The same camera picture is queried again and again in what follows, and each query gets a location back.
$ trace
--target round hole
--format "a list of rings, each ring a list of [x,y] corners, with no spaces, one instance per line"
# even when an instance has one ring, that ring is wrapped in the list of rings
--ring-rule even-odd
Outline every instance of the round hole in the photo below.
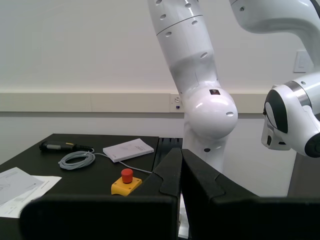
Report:
[[[200,58],[203,59],[203,58],[205,58],[207,55],[208,55],[208,53],[205,52],[204,54],[202,54],[202,55],[200,56]]]

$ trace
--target cable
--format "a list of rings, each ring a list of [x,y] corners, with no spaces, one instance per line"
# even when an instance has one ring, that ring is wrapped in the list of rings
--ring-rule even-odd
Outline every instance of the cable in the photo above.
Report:
[[[90,164],[92,164],[97,155],[109,158],[107,155],[102,154],[102,153],[95,153],[95,150],[92,148],[92,151],[76,151],[76,152],[72,152],[69,153],[68,155],[65,155],[58,163],[60,168],[62,169],[66,169],[66,170],[74,170],[74,169],[80,169],[86,166],[89,166]],[[71,159],[77,159],[77,158],[85,158],[82,161],[78,161],[75,163],[67,163],[67,161],[71,160]],[[146,171],[146,170],[142,170],[139,168],[135,168],[132,166],[128,166],[127,164],[124,164],[122,161],[119,161],[118,163],[126,166],[127,168],[133,169],[133,170],[137,170],[140,172],[144,172],[147,174],[152,174],[151,171]]]

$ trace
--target table surface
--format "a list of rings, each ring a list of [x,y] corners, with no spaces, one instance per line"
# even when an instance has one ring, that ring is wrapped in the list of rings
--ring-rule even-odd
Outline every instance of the table surface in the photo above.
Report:
[[[140,138],[154,149],[154,153],[125,160],[131,167],[152,171],[158,146],[158,137],[153,136],[117,136],[117,135],[79,135],[52,134],[43,141],[61,141],[93,147],[96,153],[103,153],[103,148],[125,143]],[[57,176],[62,179],[47,193],[71,195],[110,195],[111,185],[121,176],[126,167],[113,163],[109,158],[96,156],[95,161],[84,168],[65,170],[58,162],[67,153],[41,152],[39,143],[0,165],[0,173],[18,167],[30,175]],[[146,179],[149,175],[133,171],[134,177]],[[21,240],[18,219],[0,217],[0,239]]]

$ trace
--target paper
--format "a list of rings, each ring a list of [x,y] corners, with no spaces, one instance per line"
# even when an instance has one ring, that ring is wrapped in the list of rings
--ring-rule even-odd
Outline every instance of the paper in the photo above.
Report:
[[[103,149],[106,154],[114,163],[123,160],[135,158],[141,155],[153,153],[154,149],[145,144],[140,138],[121,143],[115,146],[106,147]]]
[[[14,167],[0,173],[0,204],[18,197],[42,184],[42,181]]]
[[[23,208],[35,199],[42,197],[48,192],[59,180],[59,176],[33,176],[43,183],[34,189],[17,196],[14,199],[0,205],[0,217],[3,218],[20,218]]]

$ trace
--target yellow button base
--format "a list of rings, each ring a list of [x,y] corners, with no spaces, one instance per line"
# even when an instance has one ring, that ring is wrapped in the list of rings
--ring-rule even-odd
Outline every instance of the yellow button base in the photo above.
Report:
[[[122,196],[128,196],[133,190],[135,190],[142,180],[139,178],[133,178],[131,183],[123,183],[122,177],[120,177],[114,184],[111,185],[111,194],[119,194]]]

